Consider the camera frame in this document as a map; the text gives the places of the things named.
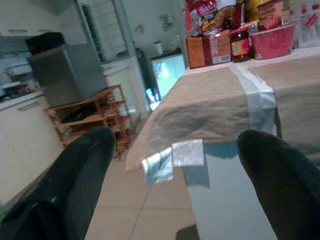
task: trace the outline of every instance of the wooden shoe rack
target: wooden shoe rack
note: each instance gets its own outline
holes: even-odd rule
[[[63,117],[92,105],[96,112],[83,120],[61,123]],[[120,114],[121,108],[124,108],[125,114]],[[136,133],[121,85],[110,86],[87,100],[49,107],[44,111],[64,147],[94,127],[108,126],[115,132],[115,153],[120,157],[129,148],[131,137]]]

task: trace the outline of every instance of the mini fridge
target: mini fridge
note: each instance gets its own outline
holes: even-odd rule
[[[163,99],[186,70],[184,56],[182,53],[158,56],[151,58],[151,62],[159,94]]]
[[[27,60],[51,107],[86,100],[107,88],[90,44],[63,44]]]

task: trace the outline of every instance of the cardboard box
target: cardboard box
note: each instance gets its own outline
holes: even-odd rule
[[[188,36],[186,47],[191,69],[226,63],[232,59],[229,30],[216,35]]]

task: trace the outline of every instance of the gray refrigerator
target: gray refrigerator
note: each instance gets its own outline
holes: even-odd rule
[[[51,107],[86,100],[107,87],[90,44],[63,44],[28,58]]]

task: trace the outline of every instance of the duct tape strip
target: duct tape strip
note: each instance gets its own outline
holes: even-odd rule
[[[245,67],[233,65],[229,69],[238,77],[247,95],[250,128],[275,134],[277,101],[274,90]]]
[[[144,159],[141,164],[146,185],[150,186],[174,179],[171,147]]]

